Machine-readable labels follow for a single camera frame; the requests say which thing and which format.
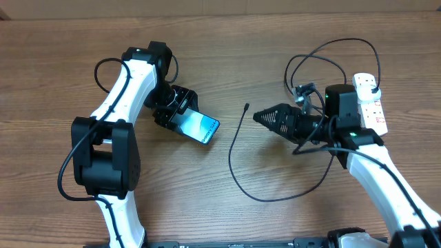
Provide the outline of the Samsung Galaxy smartphone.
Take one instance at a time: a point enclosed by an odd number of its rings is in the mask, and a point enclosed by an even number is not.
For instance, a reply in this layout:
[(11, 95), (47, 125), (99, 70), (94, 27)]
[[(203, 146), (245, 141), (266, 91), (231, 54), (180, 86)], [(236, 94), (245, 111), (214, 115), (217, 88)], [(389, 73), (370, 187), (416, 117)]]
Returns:
[(175, 132), (188, 136), (203, 145), (211, 141), (220, 126), (218, 120), (190, 108), (187, 108), (183, 114), (176, 114), (172, 123), (176, 124)]

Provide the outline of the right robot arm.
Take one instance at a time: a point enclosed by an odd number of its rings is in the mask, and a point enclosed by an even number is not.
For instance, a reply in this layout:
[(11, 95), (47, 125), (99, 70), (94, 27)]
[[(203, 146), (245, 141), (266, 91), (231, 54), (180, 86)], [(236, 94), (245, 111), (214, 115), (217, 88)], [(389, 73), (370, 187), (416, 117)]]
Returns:
[(440, 215), (406, 182), (376, 131), (362, 126), (355, 87), (331, 85), (320, 101), (320, 116), (281, 103), (253, 119), (293, 143), (324, 143), (308, 152), (328, 151), (357, 179), (386, 222), (391, 247), (439, 247)]

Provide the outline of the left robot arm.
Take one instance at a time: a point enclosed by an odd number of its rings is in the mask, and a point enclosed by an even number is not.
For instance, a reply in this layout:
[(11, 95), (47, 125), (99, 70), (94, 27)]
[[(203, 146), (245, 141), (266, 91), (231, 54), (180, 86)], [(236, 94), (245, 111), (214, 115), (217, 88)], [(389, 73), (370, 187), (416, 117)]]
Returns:
[(157, 125), (177, 133), (182, 129), (172, 119), (198, 110), (194, 91), (165, 78), (175, 58), (164, 42), (128, 48), (116, 60), (121, 72), (104, 102), (89, 117), (76, 117), (72, 123), (72, 149), (62, 167), (73, 163), (85, 200), (99, 205), (110, 235), (108, 247), (147, 246), (134, 199), (141, 174), (134, 126), (141, 109), (152, 109)]

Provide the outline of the white charger plug adapter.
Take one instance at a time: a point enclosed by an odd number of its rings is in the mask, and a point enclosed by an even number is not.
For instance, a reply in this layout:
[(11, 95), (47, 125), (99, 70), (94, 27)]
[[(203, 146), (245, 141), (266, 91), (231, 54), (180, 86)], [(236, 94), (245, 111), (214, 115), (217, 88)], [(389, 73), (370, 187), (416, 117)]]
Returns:
[(368, 104), (370, 102), (380, 100), (381, 95), (382, 95), (381, 90), (377, 90), (376, 92), (373, 92), (374, 89), (375, 89), (375, 87), (371, 87), (370, 85), (357, 86), (356, 87), (356, 94), (358, 97), (358, 104), (359, 105)]

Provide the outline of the white power strip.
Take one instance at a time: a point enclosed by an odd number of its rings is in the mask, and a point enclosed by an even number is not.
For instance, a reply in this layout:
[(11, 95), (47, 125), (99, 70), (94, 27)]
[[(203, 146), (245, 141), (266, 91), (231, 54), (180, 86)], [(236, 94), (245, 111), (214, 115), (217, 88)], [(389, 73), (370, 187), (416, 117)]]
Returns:
[[(374, 75), (368, 73), (357, 73), (352, 78), (353, 86), (359, 85), (371, 87), (377, 86)], [(365, 128), (373, 129), (379, 136), (383, 136), (388, 132), (384, 112), (380, 100), (370, 102), (368, 104), (358, 104), (358, 113), (361, 116), (361, 125)]]

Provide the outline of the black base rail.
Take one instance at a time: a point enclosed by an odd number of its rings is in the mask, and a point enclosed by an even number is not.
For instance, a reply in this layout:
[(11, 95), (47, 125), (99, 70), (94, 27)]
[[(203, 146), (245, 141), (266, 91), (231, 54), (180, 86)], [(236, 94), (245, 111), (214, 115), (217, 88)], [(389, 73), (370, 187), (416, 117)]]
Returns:
[(193, 242), (179, 243), (177, 241), (149, 242), (141, 248), (330, 248), (335, 247), (327, 238), (309, 237), (293, 240), (270, 240), (256, 242)]

